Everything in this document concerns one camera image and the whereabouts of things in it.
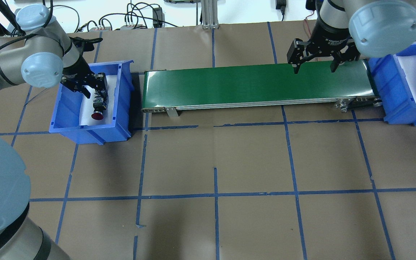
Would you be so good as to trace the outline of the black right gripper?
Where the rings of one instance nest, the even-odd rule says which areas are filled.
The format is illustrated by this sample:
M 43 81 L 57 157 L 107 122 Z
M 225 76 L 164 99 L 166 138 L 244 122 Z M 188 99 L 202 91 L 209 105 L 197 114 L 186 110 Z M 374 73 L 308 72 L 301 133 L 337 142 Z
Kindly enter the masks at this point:
M 360 59 L 360 52 L 350 39 L 352 37 L 348 28 L 335 28 L 318 18 L 308 42 L 299 38 L 292 41 L 287 52 L 287 63 L 292 66 L 294 74 L 298 74 L 304 62 L 312 58 L 332 56 L 330 71 L 334 73 L 346 61 Z

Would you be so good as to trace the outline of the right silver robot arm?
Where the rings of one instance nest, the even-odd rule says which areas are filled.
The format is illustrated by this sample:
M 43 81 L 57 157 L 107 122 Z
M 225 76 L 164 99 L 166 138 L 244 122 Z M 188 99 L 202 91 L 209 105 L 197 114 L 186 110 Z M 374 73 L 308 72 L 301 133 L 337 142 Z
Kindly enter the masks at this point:
M 307 61 L 332 57 L 331 72 L 360 56 L 396 54 L 416 42 L 416 0 L 308 0 L 317 13 L 309 40 L 294 39 L 287 62 L 294 73 Z

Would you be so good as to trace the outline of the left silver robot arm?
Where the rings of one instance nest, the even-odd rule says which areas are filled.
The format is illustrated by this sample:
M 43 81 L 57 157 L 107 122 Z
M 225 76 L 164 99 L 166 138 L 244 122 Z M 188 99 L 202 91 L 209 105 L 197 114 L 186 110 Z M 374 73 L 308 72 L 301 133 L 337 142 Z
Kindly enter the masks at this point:
M 43 4 L 31 4 L 16 14 L 25 32 L 24 46 L 3 51 L 0 46 L 0 91 L 21 84 L 51 88 L 62 84 L 72 92 L 90 98 L 93 88 L 99 101 L 95 112 L 106 110 L 108 91 L 104 73 L 94 73 L 83 51 L 94 49 L 101 38 L 69 37 L 52 11 Z M 0 138 L 0 260 L 69 260 L 49 235 L 29 217 L 30 178 L 15 149 Z

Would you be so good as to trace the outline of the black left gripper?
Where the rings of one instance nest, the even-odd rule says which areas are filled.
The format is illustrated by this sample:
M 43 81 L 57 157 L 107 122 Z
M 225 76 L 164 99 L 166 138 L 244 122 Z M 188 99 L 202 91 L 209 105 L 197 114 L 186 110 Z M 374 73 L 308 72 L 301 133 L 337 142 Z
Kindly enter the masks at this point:
M 91 93 L 85 86 L 96 90 L 96 95 L 107 95 L 107 79 L 105 73 L 95 74 L 91 71 L 84 58 L 79 58 L 73 65 L 63 69 L 60 83 L 72 92 L 80 92 L 89 99 Z

